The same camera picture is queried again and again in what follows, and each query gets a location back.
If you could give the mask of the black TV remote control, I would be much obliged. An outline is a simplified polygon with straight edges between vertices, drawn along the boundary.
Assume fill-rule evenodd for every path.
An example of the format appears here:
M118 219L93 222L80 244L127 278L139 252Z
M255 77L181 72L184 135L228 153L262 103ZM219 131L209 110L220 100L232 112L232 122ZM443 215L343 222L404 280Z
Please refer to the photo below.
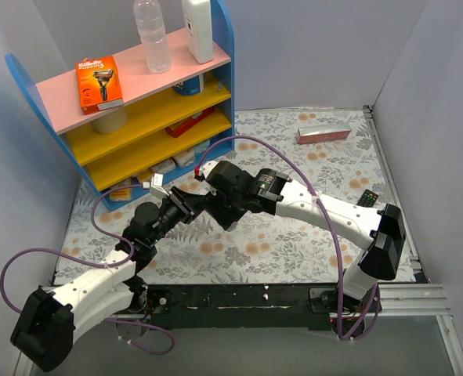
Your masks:
M373 208L378 199L378 195L371 191L365 190L360 199L357 201L356 205L364 208Z

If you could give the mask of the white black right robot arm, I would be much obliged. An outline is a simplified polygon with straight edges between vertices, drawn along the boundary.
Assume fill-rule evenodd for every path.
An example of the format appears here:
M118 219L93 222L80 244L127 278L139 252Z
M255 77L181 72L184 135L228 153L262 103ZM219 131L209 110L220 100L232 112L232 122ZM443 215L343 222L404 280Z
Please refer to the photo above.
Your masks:
M200 170L214 198L237 222L245 212L296 219L336 234L361 252L343 274L336 305L353 311L378 281L396 278L406 240L400 208L366 208L325 194L313 196L300 182L269 168L252 176L228 161L209 161Z

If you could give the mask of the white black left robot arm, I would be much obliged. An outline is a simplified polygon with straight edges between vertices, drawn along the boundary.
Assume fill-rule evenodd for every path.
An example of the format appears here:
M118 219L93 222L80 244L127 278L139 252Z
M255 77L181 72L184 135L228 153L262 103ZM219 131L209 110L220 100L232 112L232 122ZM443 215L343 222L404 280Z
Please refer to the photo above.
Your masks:
M71 282L52 291L32 292L10 337L11 343L42 371L56 369L75 342L110 315L139 313L147 288L138 277L157 253L157 242L179 223L190 223L206 210L214 195L187 193L174 187L160 205L140 204L115 248L101 262L89 263Z

